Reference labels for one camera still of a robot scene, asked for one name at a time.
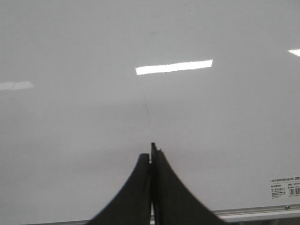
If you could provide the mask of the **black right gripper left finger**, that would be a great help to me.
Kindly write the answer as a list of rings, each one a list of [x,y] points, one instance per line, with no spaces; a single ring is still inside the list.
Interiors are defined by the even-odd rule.
[[[149,225],[151,217],[151,165],[147,153],[136,165],[117,195],[89,225]]]

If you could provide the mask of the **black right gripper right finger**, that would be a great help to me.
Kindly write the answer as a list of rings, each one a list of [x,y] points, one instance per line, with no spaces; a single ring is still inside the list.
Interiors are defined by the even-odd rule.
[[[185,187],[165,154],[151,144],[152,202],[157,225],[225,225]]]

